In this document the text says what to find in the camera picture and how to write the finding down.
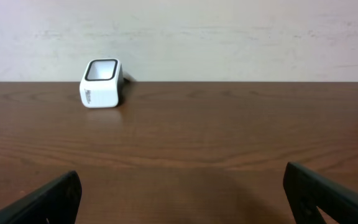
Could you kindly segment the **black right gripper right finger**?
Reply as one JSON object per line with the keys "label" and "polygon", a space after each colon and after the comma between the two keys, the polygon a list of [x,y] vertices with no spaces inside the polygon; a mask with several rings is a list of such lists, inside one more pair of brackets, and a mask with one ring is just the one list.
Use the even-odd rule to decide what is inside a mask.
{"label": "black right gripper right finger", "polygon": [[338,223],[358,223],[358,193],[300,164],[287,164],[283,188],[297,223],[324,223],[320,210]]}

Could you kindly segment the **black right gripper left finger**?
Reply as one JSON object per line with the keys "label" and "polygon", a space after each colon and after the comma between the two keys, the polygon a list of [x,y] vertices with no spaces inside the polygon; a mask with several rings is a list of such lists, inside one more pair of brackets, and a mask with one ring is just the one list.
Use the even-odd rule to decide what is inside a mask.
{"label": "black right gripper left finger", "polygon": [[75,224],[82,187],[75,171],[52,180],[0,210],[0,224]]}

